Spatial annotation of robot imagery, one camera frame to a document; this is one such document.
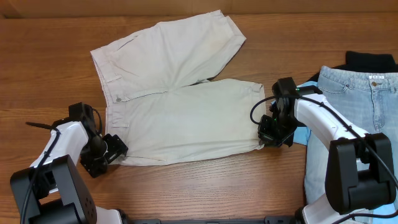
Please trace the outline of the beige cotton shorts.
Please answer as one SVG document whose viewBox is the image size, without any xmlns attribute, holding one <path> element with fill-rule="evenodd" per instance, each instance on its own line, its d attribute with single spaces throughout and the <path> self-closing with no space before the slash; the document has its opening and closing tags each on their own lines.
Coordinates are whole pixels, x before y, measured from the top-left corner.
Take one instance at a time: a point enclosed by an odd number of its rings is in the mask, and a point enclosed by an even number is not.
<svg viewBox="0 0 398 224">
<path fill-rule="evenodd" d="M 159 22 L 91 51 L 106 99 L 106 132 L 124 166 L 164 166 L 262 148 L 260 83 L 217 76 L 246 38 L 221 11 Z"/>
</svg>

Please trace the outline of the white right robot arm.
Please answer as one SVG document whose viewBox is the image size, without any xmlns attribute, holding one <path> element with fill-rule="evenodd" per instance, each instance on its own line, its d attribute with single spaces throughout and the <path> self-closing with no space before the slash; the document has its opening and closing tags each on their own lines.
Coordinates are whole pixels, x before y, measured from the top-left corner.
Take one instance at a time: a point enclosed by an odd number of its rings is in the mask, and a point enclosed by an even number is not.
<svg viewBox="0 0 398 224">
<path fill-rule="evenodd" d="M 257 122 L 265 147 L 293 144 L 294 132 L 306 126 L 328 148 L 325 193 L 294 216 L 266 217 L 265 223 L 356 223 L 371 210 L 396 199 L 392 148 L 383 134 L 369 134 L 347 120 L 315 86 L 297 87 L 290 77 L 272 86 L 270 111 Z"/>
</svg>

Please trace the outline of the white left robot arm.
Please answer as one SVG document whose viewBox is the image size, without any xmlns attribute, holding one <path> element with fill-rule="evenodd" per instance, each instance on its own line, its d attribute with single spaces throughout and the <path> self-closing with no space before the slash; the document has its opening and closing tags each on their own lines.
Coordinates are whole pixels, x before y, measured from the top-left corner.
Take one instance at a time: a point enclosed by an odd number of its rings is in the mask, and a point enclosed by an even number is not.
<svg viewBox="0 0 398 224">
<path fill-rule="evenodd" d="M 53 124 L 33 123 L 50 130 L 50 140 L 30 167 L 13 173 L 11 189 L 21 223 L 129 223 L 120 209 L 95 205 L 77 164 L 93 178 L 128 147 L 118 135 L 103 136 L 100 114 L 82 102 L 70 105 L 68 117 Z"/>
</svg>

